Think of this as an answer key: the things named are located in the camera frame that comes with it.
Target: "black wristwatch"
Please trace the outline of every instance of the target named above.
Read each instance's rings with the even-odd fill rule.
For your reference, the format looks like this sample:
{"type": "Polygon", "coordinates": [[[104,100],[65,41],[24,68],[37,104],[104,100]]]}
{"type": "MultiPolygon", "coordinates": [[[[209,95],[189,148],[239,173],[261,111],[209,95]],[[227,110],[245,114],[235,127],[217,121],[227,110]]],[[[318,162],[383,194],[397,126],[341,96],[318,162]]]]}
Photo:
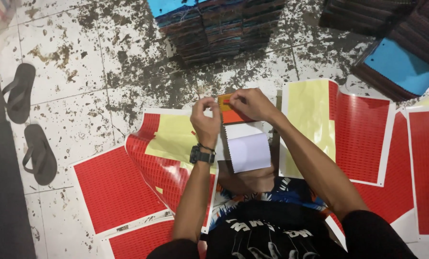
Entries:
{"type": "Polygon", "coordinates": [[[216,155],[216,152],[214,149],[211,149],[209,147],[204,147],[199,143],[196,146],[192,147],[191,156],[189,157],[189,162],[191,162],[192,164],[195,164],[197,161],[202,161],[202,162],[207,162],[209,164],[212,164],[215,162],[215,155],[216,155]],[[201,152],[200,151],[201,147],[207,150],[210,150],[211,153],[201,152]]]}

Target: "hand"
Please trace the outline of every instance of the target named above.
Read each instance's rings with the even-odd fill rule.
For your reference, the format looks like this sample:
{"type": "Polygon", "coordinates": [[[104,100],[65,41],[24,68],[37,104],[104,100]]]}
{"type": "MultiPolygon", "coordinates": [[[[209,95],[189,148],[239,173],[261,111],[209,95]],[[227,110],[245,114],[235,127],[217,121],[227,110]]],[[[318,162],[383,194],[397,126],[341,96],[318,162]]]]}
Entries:
{"type": "Polygon", "coordinates": [[[221,130],[221,114],[218,103],[212,97],[198,100],[192,107],[191,123],[197,134],[198,142],[205,147],[214,149],[221,130]],[[203,114],[203,111],[208,107],[213,111],[213,118],[203,114]]]}
{"type": "Polygon", "coordinates": [[[229,104],[257,121],[271,122],[280,111],[259,88],[239,89],[229,99],[229,104]]]}

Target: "black mat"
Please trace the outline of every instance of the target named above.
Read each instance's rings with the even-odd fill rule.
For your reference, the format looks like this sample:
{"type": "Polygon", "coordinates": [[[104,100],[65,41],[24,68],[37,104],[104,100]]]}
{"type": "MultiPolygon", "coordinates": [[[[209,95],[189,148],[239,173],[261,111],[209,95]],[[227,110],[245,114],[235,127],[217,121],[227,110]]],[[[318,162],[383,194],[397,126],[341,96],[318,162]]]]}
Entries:
{"type": "Polygon", "coordinates": [[[10,122],[0,93],[0,259],[35,259],[10,122]]]}

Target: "stained floor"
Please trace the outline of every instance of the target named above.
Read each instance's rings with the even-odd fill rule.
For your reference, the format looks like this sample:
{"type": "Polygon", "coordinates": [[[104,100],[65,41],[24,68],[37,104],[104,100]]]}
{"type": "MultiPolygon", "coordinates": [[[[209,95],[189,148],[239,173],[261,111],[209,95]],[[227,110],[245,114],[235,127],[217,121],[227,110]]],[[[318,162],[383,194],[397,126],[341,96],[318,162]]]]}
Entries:
{"type": "Polygon", "coordinates": [[[200,97],[259,87],[272,101],[288,81],[329,77],[353,94],[381,96],[350,74],[374,39],[318,27],[322,0],[288,0],[266,49],[195,67],[173,56],[144,0],[29,0],[0,36],[0,83],[21,63],[36,78],[26,124],[12,123],[22,161],[24,128],[40,124],[58,174],[21,177],[39,259],[102,258],[79,211],[69,165],[122,143],[143,107],[189,109],[200,97]]]}

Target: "bracelet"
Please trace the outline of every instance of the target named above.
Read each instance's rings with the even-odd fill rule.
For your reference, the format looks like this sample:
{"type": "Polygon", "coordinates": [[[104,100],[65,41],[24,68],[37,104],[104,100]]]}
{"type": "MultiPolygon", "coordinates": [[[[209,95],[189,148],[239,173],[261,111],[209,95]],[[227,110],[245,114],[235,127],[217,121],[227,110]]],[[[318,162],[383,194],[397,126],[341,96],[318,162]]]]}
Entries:
{"type": "Polygon", "coordinates": [[[210,151],[211,151],[211,153],[214,153],[214,154],[216,155],[216,152],[215,152],[215,150],[214,150],[214,149],[209,148],[209,147],[205,147],[204,145],[200,144],[200,142],[197,144],[197,146],[199,146],[199,147],[203,147],[203,148],[205,148],[205,149],[208,149],[208,150],[210,150],[210,151]]]}

